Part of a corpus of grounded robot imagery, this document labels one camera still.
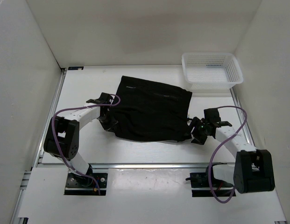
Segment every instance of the metal frame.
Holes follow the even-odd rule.
[[[39,158],[44,153],[44,150],[43,150],[44,139],[45,139],[45,136],[46,136],[46,132],[47,132],[48,126],[50,124],[50,119],[52,118],[52,116],[54,115],[54,113],[55,113],[55,111],[57,109],[57,104],[58,104],[58,101],[59,101],[59,98],[60,98],[60,95],[61,95],[61,91],[62,91],[64,80],[65,80],[65,77],[66,77],[66,73],[67,73],[67,70],[66,69],[62,69],[62,74],[61,74],[61,77],[59,79],[59,82],[58,82],[58,85],[57,85],[57,88],[56,88],[56,92],[55,92],[54,98],[53,98],[51,106],[50,106],[50,112],[49,112],[49,114],[47,116],[47,119],[46,119],[45,127],[44,127],[44,130],[43,130],[43,133],[42,133],[42,137],[40,139],[39,147],[38,147],[37,154],[36,154],[36,157],[35,157],[35,160],[34,160],[34,164],[33,164],[32,167],[37,167]]]
[[[241,103],[239,101],[239,98],[238,98],[238,96],[236,94],[235,87],[231,88],[230,92],[231,92],[231,95],[232,95],[232,99],[234,101],[234,105],[242,108]],[[237,111],[238,118],[239,118],[240,122],[243,123],[244,116],[243,116],[242,111],[241,110],[236,110],[236,111]],[[245,124],[245,126],[243,127],[242,130],[244,132],[244,137],[246,138],[248,144],[251,144],[251,145],[255,146],[251,131],[249,130],[249,127],[248,127],[248,123]]]

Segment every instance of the black fabric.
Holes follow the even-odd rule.
[[[110,107],[110,113],[118,121],[117,137],[135,141],[191,138],[187,124],[191,92],[173,85],[123,76],[116,94],[121,103]]]

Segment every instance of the white floor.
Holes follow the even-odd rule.
[[[109,169],[106,196],[63,195],[67,169],[32,171],[19,217],[28,224],[274,224],[276,191],[236,194],[227,204],[191,197],[187,169]]]
[[[101,92],[115,93],[121,76],[138,77],[186,88],[181,66],[96,66],[68,71],[57,110],[84,105]],[[191,117],[204,109],[234,105],[226,97],[193,96]],[[222,120],[238,128],[235,109],[221,109]],[[190,140],[133,142],[116,138],[93,121],[80,132],[79,152],[88,163],[207,163],[218,142],[209,137],[204,146]],[[234,162],[224,147],[214,161]],[[273,224],[285,220],[276,191],[238,194],[228,204],[212,197],[192,198],[184,180],[187,169],[109,169],[106,196],[65,196],[67,169],[45,153],[45,168],[35,168],[26,189],[19,217],[28,224]]]
[[[94,66],[83,70],[67,71],[57,110],[83,106],[91,98],[96,99],[102,92],[116,93],[122,76],[143,78],[186,88],[182,66]],[[192,97],[190,117],[204,117],[204,109],[234,105],[230,92],[226,97]],[[235,129],[240,126],[235,109],[221,109],[222,120],[229,121]],[[210,156],[219,144],[209,137],[204,146],[184,142],[133,142],[116,138],[105,132],[95,120],[80,131],[79,153],[88,163],[202,163],[209,162]],[[232,155],[223,147],[215,162],[234,162]],[[48,153],[42,163],[61,163]]]

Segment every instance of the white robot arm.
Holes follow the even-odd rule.
[[[236,131],[227,121],[221,121],[217,108],[204,110],[205,118],[194,117],[190,124],[192,143],[203,145],[208,136],[224,142]],[[239,193],[272,191],[275,188],[271,154],[248,144],[241,135],[234,136],[224,146],[235,158],[235,165],[213,163],[211,179],[234,185]]]

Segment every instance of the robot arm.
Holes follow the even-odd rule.
[[[93,100],[90,99],[86,102],[87,108],[76,110],[65,117],[56,116],[55,131],[57,139],[64,157],[68,163],[74,168],[71,170],[75,174],[77,181],[81,184],[88,185],[91,181],[90,178],[82,177],[76,171],[84,175],[92,175],[92,167],[88,164],[82,156],[78,153],[79,147],[79,131],[92,122],[98,119],[106,131],[113,131],[117,121],[110,116],[108,106],[88,107],[94,104],[111,104],[113,97],[107,93],[102,93],[100,98]],[[50,153],[52,156],[62,160],[61,155],[57,149],[51,126],[49,126],[46,138],[44,141],[44,151]]]
[[[223,142],[235,134],[232,125],[221,121],[217,108],[204,110],[205,118],[195,117],[190,128],[192,143],[203,145],[208,136]],[[236,135],[224,146],[235,157],[235,166],[215,163],[212,179],[223,180],[235,186],[239,193],[272,191],[275,188],[272,160],[269,151],[259,150]]]

